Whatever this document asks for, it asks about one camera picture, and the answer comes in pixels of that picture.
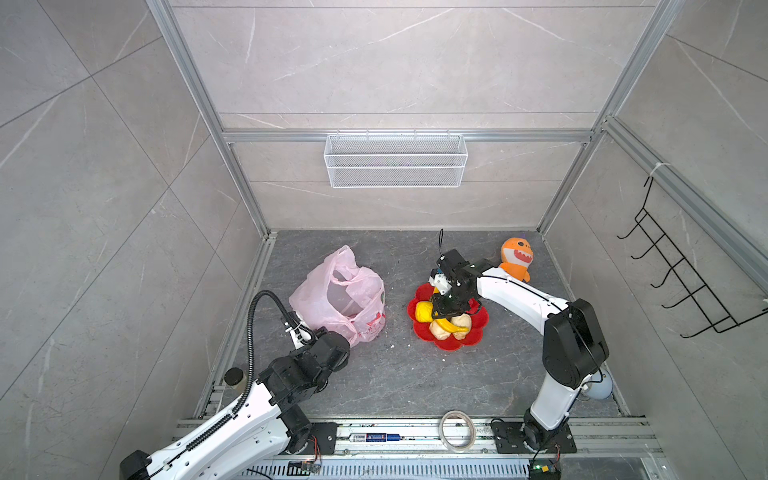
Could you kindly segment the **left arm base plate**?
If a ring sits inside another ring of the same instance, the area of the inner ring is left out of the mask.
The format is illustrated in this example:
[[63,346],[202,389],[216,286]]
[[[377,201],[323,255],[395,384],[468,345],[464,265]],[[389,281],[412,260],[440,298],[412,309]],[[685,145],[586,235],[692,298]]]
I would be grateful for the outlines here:
[[315,448],[322,456],[333,455],[337,443],[339,424],[335,422],[316,422],[312,424],[307,440],[300,443],[298,454],[313,455]]

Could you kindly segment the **red flower-shaped plate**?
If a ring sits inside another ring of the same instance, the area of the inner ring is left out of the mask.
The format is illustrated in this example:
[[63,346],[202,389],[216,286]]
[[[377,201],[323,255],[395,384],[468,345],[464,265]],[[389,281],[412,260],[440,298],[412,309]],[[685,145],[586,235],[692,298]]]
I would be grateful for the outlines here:
[[413,298],[410,300],[407,313],[411,318],[414,333],[423,341],[433,343],[437,348],[452,352],[461,349],[464,346],[477,345],[483,339],[483,329],[489,322],[489,315],[487,309],[483,307],[477,300],[470,300],[470,310],[468,312],[472,322],[470,331],[463,339],[456,339],[454,336],[445,340],[438,340],[429,330],[429,325],[425,322],[419,322],[417,320],[417,305],[422,301],[429,301],[434,293],[434,288],[428,283],[420,285]]

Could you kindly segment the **cream fake pear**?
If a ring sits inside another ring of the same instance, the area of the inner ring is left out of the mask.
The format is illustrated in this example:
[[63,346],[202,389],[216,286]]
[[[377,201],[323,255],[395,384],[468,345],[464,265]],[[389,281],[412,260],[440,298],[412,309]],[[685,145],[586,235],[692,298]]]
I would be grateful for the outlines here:
[[452,336],[452,334],[441,327],[437,321],[430,323],[429,331],[436,341],[444,341]]

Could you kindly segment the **yellow fake lemon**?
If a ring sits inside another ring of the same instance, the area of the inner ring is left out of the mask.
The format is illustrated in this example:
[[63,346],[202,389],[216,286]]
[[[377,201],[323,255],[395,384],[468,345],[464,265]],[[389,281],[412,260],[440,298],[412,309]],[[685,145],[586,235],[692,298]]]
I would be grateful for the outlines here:
[[430,301],[420,301],[414,309],[414,318],[419,323],[431,323],[433,321],[433,304]]

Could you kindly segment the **yellow fake banana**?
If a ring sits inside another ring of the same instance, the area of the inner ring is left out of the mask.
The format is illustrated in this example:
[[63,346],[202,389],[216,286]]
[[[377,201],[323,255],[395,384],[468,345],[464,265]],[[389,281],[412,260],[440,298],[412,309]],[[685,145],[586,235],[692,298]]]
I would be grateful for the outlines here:
[[437,321],[441,327],[443,327],[445,330],[449,331],[451,334],[458,333],[458,332],[464,332],[466,330],[465,327],[457,326],[453,324],[451,321],[443,318],[438,318],[434,321]]

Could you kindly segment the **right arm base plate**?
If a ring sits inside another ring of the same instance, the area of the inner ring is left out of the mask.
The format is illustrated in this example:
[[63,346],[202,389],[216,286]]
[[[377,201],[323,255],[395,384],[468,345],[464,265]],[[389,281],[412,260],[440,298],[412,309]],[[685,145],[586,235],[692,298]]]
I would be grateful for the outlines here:
[[507,421],[493,418],[489,427],[499,454],[577,452],[568,423],[563,423],[554,430],[546,430],[535,421]]

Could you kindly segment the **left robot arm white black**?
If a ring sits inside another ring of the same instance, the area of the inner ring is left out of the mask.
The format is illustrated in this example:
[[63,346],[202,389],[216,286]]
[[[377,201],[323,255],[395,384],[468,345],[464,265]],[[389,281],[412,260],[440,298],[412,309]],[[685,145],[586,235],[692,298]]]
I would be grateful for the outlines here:
[[257,461],[299,451],[312,429],[300,403],[346,366],[349,353],[342,335],[317,331],[312,344],[273,360],[241,396],[191,433],[152,454],[129,454],[119,477],[230,479]]

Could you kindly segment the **pink plastic bag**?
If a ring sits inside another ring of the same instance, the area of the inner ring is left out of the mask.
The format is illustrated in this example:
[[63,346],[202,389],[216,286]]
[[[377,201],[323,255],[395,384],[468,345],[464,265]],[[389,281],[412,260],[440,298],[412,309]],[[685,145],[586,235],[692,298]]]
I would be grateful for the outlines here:
[[351,346],[373,341],[386,325],[384,282],[347,245],[307,274],[289,304],[308,327],[336,332]]

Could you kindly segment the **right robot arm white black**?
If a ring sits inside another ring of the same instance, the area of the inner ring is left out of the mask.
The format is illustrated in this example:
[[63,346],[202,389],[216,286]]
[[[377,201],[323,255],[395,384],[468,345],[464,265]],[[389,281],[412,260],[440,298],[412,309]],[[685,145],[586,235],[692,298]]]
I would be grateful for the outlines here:
[[567,424],[580,394],[605,398],[613,380],[604,368],[609,348],[592,305],[546,294],[487,261],[470,262],[457,250],[442,254],[430,272],[433,316],[456,317],[473,301],[496,303],[525,320],[543,337],[546,371],[536,400],[525,412],[523,444],[537,452]]

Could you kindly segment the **peach fake fruit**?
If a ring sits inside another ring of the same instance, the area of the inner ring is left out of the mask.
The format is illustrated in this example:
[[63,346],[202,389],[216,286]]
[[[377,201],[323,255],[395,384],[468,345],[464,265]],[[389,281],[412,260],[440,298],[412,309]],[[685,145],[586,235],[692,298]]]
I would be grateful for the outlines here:
[[452,336],[456,340],[465,339],[467,335],[471,332],[472,318],[468,314],[451,317],[450,322],[454,326],[454,331],[452,332]]

